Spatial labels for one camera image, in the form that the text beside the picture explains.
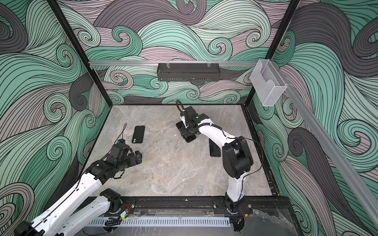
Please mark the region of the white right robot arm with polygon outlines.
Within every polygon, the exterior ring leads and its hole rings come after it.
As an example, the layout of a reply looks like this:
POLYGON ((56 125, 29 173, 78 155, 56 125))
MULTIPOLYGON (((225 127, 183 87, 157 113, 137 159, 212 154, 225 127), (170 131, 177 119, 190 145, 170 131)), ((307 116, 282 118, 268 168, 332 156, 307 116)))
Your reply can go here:
POLYGON ((223 168, 229 176, 225 205, 230 213, 237 213, 245 196, 244 179, 254 163, 247 139, 228 134, 211 119, 203 119, 196 127, 190 128, 184 123, 184 117, 181 117, 176 127, 188 143, 200 133, 207 136, 220 149, 223 168))

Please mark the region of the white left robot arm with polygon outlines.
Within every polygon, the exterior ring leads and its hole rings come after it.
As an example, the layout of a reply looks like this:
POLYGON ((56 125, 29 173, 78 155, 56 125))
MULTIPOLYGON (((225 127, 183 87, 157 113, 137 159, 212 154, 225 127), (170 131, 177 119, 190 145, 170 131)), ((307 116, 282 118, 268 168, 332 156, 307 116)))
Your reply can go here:
POLYGON ((81 204, 103 184, 126 168, 141 164, 142 154, 132 152, 126 157, 110 157, 94 162, 56 203, 31 222, 19 223, 16 236, 73 236, 95 218, 110 212, 117 220, 124 220, 130 208, 125 205, 120 194, 108 188, 83 208, 81 204))

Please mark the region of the black phone case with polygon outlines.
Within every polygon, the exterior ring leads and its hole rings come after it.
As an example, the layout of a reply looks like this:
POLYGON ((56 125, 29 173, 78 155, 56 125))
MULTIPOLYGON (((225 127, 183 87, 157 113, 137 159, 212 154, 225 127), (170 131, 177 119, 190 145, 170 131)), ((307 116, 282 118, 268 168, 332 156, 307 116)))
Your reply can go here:
POLYGON ((143 143, 144 133, 145 133, 145 126, 144 125, 137 125, 134 128, 132 143, 134 143, 134 144, 143 143))

